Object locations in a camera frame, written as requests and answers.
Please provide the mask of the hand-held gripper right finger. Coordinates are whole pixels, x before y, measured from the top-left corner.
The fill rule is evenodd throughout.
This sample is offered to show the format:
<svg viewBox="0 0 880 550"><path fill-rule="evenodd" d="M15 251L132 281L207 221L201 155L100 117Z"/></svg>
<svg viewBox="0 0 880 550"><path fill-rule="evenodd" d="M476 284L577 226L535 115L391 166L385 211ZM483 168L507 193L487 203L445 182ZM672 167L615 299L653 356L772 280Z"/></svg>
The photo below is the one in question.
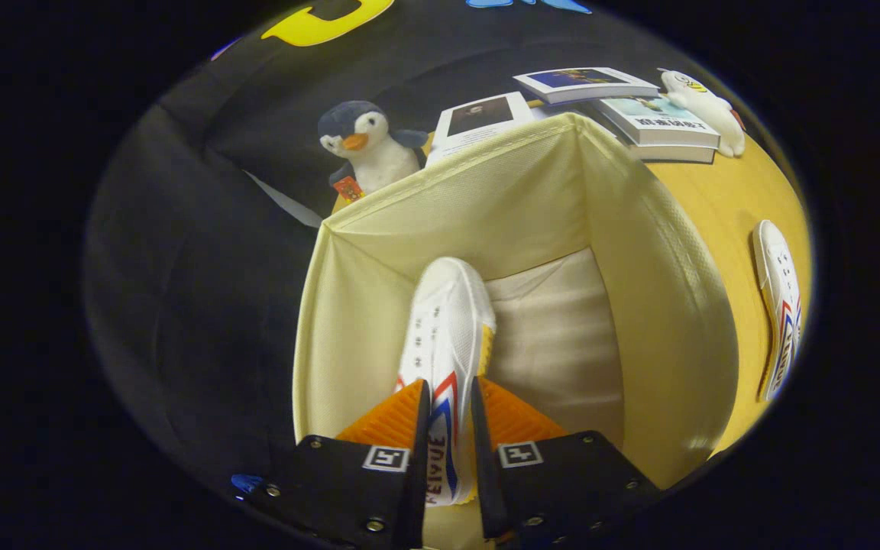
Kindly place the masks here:
<svg viewBox="0 0 880 550"><path fill-rule="evenodd" d="M471 388L484 539L591 547L662 494L600 432L567 432L485 377Z"/></svg>

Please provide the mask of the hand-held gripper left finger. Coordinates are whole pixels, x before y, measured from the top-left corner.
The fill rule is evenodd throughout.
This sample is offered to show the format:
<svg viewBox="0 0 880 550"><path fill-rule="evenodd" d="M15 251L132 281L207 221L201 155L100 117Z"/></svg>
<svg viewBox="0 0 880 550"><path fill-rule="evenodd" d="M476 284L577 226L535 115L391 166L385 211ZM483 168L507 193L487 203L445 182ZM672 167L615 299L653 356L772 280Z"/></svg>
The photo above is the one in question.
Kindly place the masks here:
<svg viewBox="0 0 880 550"><path fill-rule="evenodd" d="M235 497L328 548L422 547L430 412L416 380L339 436L305 436L268 476L234 474Z"/></svg>

